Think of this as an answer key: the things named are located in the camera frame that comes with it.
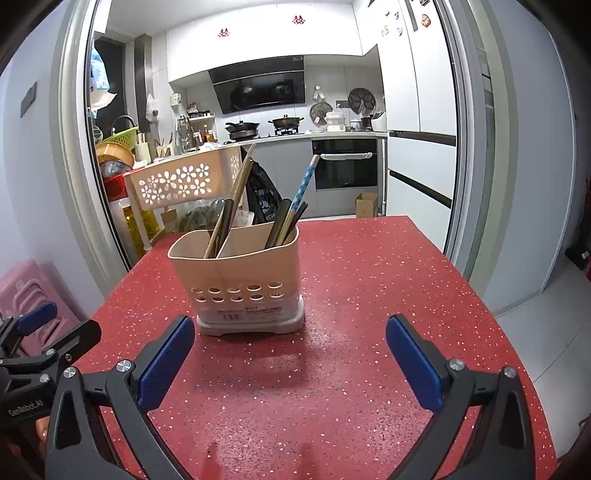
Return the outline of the clear black handled spoon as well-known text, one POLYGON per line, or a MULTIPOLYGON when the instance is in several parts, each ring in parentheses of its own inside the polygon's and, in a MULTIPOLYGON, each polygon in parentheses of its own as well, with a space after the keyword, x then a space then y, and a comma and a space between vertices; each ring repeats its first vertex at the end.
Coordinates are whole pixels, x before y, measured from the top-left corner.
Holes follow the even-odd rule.
POLYGON ((231 198, 228 198, 224 201, 221 217, 219 217, 219 228, 217 229, 217 234, 215 235, 213 243, 213 258, 215 258, 219 251, 221 251, 221 246, 225 240, 225 237, 228 236, 228 231, 232 222, 231 214, 233 211, 233 205, 235 205, 235 201, 233 201, 231 198))

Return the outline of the plain wooden chopstick long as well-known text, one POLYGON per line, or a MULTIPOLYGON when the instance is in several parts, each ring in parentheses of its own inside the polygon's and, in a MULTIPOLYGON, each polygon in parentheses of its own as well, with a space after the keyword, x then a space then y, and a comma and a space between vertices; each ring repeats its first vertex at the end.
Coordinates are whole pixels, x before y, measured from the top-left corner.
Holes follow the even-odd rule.
POLYGON ((238 210, 239 201, 242 199, 242 194, 245 190, 245 184, 249 179, 250 171, 252 171, 252 153, 255 148, 256 145, 254 144, 249 146, 238 176, 232 184, 229 196, 224 200, 221 216, 218 217, 205 249, 204 259, 216 258, 221 252, 225 240, 228 238, 233 220, 235 220, 235 213, 238 210))

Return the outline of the short wooden chopstick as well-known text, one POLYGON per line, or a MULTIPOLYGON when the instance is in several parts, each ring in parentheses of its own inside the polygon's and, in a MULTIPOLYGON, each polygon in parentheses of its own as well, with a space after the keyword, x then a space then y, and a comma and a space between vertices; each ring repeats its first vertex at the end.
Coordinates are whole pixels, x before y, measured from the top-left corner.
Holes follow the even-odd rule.
POLYGON ((246 156, 245 161, 243 161, 242 163, 242 167, 240 167, 240 170, 238 172, 238 176, 235 179, 235 182, 233 182, 229 194, 228 194, 228 198, 231 198, 233 201, 235 201, 235 205, 233 205, 233 211, 231 214, 231 225, 233 223, 233 219, 235 219, 235 213, 238 210, 238 205, 240 202, 240 198, 242 198, 242 193, 245 190, 245 184, 247 181, 247 178, 249 178, 249 173, 250 170, 252 169, 252 158, 250 158, 249 156, 246 156))

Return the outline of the blue patterned wooden chopstick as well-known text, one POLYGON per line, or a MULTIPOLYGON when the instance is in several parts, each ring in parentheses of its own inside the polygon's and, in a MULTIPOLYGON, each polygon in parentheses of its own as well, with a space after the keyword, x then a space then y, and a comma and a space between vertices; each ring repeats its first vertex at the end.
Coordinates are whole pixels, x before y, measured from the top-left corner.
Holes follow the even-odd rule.
POLYGON ((305 170, 304 177, 301 180, 301 184, 298 187, 297 192, 295 192, 294 200, 293 202, 291 202, 290 209, 297 211, 297 208, 300 207, 301 201, 304 198, 305 191, 307 191, 308 184, 311 181, 311 177, 315 173, 315 167, 318 165, 319 159, 320 156, 318 156, 318 154, 315 154, 311 157, 311 163, 308 164, 308 168, 305 170))

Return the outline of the curved bamboo chopstick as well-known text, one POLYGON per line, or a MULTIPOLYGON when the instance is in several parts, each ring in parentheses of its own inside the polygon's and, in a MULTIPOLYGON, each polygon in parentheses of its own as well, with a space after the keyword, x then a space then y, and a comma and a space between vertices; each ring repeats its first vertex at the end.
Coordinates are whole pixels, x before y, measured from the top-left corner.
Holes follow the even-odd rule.
POLYGON ((296 210, 290 209, 287 212, 287 217, 284 219, 283 226, 281 226, 280 234, 277 236, 276 246, 282 246, 286 241, 290 231, 293 230, 294 222, 296 221, 296 210))

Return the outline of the black plastic spoon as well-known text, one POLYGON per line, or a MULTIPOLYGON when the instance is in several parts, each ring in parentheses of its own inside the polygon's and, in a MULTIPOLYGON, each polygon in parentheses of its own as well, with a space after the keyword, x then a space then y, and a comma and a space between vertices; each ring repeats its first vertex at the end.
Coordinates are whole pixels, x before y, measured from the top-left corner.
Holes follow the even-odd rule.
POLYGON ((300 207, 298 207, 297 211, 295 211, 294 218, 291 219, 291 221, 290 221, 290 226, 288 226, 288 228, 287 228, 287 235, 286 235, 286 237, 284 237, 283 242, 287 242, 288 236, 290 236, 290 233, 294 231, 294 228, 297 226, 297 222, 300 221, 301 216, 304 215, 304 212, 307 209, 308 209, 308 203, 305 201, 301 202, 300 207))

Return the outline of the pink plastic stool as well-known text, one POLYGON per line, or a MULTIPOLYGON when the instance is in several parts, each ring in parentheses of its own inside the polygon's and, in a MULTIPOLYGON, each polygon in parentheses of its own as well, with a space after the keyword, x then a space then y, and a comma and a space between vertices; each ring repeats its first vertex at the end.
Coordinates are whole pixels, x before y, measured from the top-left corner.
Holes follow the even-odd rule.
POLYGON ((25 337, 19 353, 36 356, 54 341, 77 327, 81 321, 66 305, 37 263, 26 260, 1 278, 1 320, 31 312, 45 302, 54 302, 57 316, 25 337))

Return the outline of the beige utensil holder caddy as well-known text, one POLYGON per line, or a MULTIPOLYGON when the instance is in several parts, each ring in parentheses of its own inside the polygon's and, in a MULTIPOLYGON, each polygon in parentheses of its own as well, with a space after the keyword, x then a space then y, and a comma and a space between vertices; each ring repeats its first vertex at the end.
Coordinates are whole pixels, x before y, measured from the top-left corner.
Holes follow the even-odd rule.
POLYGON ((272 224, 231 229, 219 256, 204 257, 209 236, 192 231, 176 240, 167 257, 197 314, 201 333, 287 334, 304 325, 300 232, 266 249, 272 224))

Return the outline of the green plastic basket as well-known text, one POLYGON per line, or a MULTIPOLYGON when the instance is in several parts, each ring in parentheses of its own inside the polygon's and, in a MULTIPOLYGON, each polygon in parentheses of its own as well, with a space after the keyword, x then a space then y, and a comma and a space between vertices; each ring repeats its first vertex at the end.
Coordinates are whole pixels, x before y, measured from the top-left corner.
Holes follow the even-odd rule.
POLYGON ((131 127, 105 138, 104 142, 116 143, 129 150, 133 150, 137 144, 137 134, 138 128, 131 127))

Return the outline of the cardboard box on floor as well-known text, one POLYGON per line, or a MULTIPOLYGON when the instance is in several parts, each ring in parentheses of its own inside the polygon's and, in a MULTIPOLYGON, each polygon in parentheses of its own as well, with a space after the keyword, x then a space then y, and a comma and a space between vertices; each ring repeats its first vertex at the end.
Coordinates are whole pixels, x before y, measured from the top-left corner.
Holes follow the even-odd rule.
POLYGON ((375 192, 363 192, 356 196, 356 218, 373 218, 378 214, 379 195, 375 192))

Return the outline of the beige flower pattern cart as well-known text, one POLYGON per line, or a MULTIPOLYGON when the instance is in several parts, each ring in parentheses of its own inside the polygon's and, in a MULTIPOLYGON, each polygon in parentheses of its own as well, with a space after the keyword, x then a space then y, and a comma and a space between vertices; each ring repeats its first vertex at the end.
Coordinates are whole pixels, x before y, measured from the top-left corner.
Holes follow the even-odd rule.
POLYGON ((169 207, 200 199, 228 196, 242 166, 238 145, 166 158, 123 175, 143 248, 152 248, 141 211, 169 207))

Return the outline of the black garbage bag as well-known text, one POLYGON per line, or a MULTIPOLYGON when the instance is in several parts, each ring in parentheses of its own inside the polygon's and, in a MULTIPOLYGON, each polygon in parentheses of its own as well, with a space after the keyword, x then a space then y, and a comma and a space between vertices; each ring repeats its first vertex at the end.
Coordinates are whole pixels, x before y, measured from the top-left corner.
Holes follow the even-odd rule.
POLYGON ((276 220, 283 198, 274 186, 266 170, 258 162, 252 161, 249 179, 245 185, 249 211, 253 214, 253 224, 269 223, 276 220))

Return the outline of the built-in black oven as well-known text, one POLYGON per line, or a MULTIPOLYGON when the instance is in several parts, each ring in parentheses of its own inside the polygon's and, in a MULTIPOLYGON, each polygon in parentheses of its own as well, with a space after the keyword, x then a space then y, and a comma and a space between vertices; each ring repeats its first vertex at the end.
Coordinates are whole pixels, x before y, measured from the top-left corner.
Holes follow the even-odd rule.
POLYGON ((378 186, 378 143, 375 139, 326 139, 311 142, 320 156, 315 167, 318 190, 378 186))

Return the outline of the black range hood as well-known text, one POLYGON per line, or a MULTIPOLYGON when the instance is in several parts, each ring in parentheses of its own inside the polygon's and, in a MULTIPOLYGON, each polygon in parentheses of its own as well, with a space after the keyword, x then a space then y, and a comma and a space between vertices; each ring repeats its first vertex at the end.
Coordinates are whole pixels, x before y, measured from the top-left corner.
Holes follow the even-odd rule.
POLYGON ((223 114, 305 102, 304 57, 270 57, 208 71, 223 114))

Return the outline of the white refrigerator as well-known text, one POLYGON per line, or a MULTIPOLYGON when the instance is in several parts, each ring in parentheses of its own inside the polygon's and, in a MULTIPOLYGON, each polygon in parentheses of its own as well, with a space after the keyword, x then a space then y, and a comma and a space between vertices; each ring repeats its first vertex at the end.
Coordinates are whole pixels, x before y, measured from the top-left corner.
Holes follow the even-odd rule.
POLYGON ((377 48, 386 131, 386 213, 407 216, 439 249, 452 220, 457 105, 452 59, 433 1, 356 1, 362 48, 377 48))

